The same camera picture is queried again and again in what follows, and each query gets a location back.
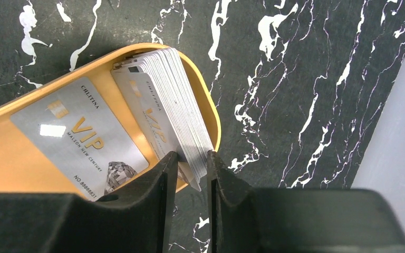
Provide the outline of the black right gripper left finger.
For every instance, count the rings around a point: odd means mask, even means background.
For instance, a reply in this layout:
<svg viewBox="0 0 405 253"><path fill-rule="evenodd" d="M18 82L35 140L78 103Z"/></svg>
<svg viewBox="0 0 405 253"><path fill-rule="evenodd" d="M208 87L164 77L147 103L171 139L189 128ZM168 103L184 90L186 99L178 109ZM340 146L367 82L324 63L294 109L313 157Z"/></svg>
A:
<svg viewBox="0 0 405 253"><path fill-rule="evenodd" d="M167 252L178 156L95 202L75 194L0 193L0 252Z"/></svg>

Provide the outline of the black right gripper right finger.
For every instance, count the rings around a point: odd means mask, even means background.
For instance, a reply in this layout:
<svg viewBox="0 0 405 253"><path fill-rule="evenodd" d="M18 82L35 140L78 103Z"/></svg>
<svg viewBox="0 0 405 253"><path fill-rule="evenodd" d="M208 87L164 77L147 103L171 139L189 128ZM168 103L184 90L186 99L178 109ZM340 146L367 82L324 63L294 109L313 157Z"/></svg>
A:
<svg viewBox="0 0 405 253"><path fill-rule="evenodd" d="M252 187L207 156L209 252L405 252L405 233L379 193Z"/></svg>

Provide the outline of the stack of silver cards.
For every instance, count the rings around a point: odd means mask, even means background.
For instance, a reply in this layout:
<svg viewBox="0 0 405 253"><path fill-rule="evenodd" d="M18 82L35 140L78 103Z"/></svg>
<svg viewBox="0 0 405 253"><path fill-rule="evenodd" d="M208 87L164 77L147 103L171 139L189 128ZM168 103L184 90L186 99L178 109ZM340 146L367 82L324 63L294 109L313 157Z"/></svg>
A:
<svg viewBox="0 0 405 253"><path fill-rule="evenodd" d="M214 149L179 52L161 48L113 64L111 75L157 157L178 154L178 176L197 191Z"/></svg>

